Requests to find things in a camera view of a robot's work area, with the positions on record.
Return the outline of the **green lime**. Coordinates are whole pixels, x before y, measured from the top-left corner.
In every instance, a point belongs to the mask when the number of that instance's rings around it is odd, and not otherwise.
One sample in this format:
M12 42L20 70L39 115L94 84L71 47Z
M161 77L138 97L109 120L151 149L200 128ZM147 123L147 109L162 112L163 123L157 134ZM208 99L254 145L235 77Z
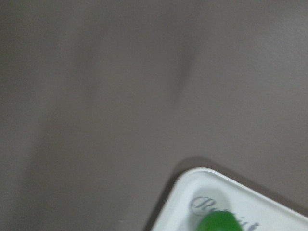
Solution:
M197 231L242 231L242 228L231 212L215 211L200 221Z

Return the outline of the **white rabbit print tray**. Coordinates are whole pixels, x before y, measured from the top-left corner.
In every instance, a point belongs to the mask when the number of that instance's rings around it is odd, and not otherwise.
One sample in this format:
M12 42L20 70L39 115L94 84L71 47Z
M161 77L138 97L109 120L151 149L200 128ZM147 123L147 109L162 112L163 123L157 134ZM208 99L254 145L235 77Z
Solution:
M181 174L153 231L195 231L208 213L229 211L244 231L306 231L308 218L209 168Z

